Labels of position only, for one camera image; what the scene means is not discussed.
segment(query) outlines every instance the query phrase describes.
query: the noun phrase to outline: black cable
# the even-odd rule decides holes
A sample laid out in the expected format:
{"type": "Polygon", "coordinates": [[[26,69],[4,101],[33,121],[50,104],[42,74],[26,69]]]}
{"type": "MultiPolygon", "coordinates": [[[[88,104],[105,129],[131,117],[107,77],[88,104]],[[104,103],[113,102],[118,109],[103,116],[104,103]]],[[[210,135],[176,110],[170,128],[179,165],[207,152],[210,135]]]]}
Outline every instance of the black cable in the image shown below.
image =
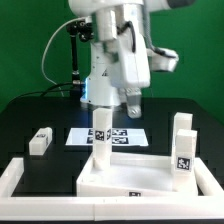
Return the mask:
{"type": "Polygon", "coordinates": [[[135,35],[135,29],[134,29],[134,25],[131,21],[126,22],[124,24],[123,27],[118,27],[118,35],[124,33],[127,28],[130,28],[131,30],[131,34],[132,34],[132,39],[133,39],[133,45],[132,45],[132,52],[135,53],[136,52],[136,35],[135,35]]]}
{"type": "MultiPolygon", "coordinates": [[[[48,91],[47,93],[59,93],[59,92],[70,92],[70,89],[48,91]]],[[[15,98],[13,98],[11,101],[9,101],[8,105],[11,104],[12,102],[14,102],[15,100],[17,100],[19,98],[22,98],[24,96],[35,95],[35,94],[43,94],[43,93],[45,93],[45,91],[36,91],[36,92],[29,92],[29,93],[21,94],[21,95],[15,97],[15,98]]]]}
{"type": "Polygon", "coordinates": [[[66,83],[59,83],[57,85],[53,85],[51,87],[49,87],[47,90],[43,91],[43,93],[40,95],[41,97],[45,96],[49,91],[53,90],[53,89],[57,89],[58,87],[62,87],[62,86],[68,86],[68,85],[73,85],[72,82],[66,82],[66,83]]]}

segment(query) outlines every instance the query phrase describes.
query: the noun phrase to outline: white box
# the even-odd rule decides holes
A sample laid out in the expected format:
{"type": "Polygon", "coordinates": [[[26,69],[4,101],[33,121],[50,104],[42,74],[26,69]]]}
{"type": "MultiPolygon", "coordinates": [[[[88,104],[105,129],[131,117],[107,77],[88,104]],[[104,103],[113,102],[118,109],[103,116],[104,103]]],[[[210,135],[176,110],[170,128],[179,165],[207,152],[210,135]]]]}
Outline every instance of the white box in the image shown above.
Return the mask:
{"type": "MultiPolygon", "coordinates": [[[[94,168],[90,156],[77,179],[77,196],[174,196],[171,157],[112,153],[111,166],[105,171],[94,168]]],[[[197,188],[191,182],[191,188],[197,188]]]]}

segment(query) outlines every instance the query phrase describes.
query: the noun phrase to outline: white tall block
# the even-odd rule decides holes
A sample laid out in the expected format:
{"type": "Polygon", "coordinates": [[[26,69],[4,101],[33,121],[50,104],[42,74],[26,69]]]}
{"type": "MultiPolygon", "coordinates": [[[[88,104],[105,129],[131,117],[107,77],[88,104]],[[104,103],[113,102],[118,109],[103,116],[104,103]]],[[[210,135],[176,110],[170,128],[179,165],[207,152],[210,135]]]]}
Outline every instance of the white tall block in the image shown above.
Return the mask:
{"type": "Polygon", "coordinates": [[[176,113],[173,122],[173,140],[172,140],[172,155],[171,164],[174,164],[174,154],[176,150],[176,135],[180,129],[191,130],[192,128],[192,114],[187,113],[176,113]]]}
{"type": "Polygon", "coordinates": [[[96,169],[106,170],[110,167],[112,120],[111,109],[98,108],[93,111],[93,160],[96,169]]]}
{"type": "Polygon", "coordinates": [[[194,173],[197,132],[180,129],[176,135],[176,151],[173,175],[173,191],[198,194],[194,173]]]}

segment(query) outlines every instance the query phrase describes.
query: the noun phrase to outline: white wooden block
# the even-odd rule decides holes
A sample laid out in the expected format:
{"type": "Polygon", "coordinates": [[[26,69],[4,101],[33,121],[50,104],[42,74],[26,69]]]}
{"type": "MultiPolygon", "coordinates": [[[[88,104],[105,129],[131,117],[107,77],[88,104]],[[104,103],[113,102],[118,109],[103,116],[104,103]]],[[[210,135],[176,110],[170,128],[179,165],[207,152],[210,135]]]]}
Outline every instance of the white wooden block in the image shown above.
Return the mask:
{"type": "Polygon", "coordinates": [[[191,130],[192,118],[193,115],[188,113],[176,113],[176,115],[174,116],[171,164],[174,164],[177,132],[180,129],[191,130]]]}
{"type": "Polygon", "coordinates": [[[93,145],[93,157],[98,159],[106,159],[111,156],[112,146],[111,144],[94,144],[93,145]]]}
{"type": "Polygon", "coordinates": [[[173,191],[198,194],[194,174],[196,141],[196,131],[180,129],[177,132],[174,165],[171,166],[173,191]]]}
{"type": "Polygon", "coordinates": [[[179,129],[176,135],[176,152],[195,154],[197,131],[179,129]]]}
{"type": "Polygon", "coordinates": [[[98,108],[93,111],[93,128],[106,130],[112,127],[113,111],[112,109],[98,108]]]}
{"type": "Polygon", "coordinates": [[[93,160],[94,167],[106,170],[110,167],[112,152],[111,109],[98,108],[93,111],[93,160]]]}
{"type": "Polygon", "coordinates": [[[30,155],[42,156],[52,141],[52,129],[41,128],[29,142],[30,155]]]}

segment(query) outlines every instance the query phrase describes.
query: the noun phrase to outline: white platform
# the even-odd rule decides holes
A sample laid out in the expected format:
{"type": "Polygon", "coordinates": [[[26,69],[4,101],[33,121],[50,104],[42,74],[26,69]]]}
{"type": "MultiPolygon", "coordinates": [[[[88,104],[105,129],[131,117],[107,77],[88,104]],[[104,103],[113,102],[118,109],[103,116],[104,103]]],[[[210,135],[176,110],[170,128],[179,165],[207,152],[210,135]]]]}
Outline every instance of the white platform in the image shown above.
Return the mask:
{"type": "Polygon", "coordinates": [[[0,221],[224,219],[222,188],[198,158],[197,182],[213,196],[12,198],[22,173],[23,159],[13,159],[0,178],[0,221]]]}

